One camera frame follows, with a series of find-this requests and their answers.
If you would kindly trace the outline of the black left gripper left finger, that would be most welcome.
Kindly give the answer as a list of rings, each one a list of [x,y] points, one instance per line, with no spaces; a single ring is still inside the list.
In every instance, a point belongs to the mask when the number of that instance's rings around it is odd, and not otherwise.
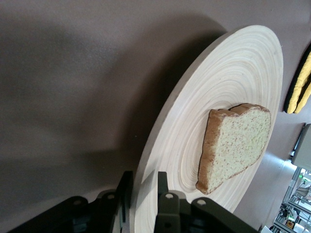
[[[12,229],[12,233],[121,233],[129,222],[133,172],[126,171],[116,189],[102,191],[93,202],[81,196],[64,200]]]

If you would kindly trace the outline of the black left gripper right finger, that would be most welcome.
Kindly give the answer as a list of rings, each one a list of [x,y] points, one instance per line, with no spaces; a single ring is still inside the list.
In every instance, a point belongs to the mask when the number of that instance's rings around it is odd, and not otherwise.
[[[209,198],[189,203],[168,190],[167,173],[158,172],[156,233],[257,233],[253,227]]]

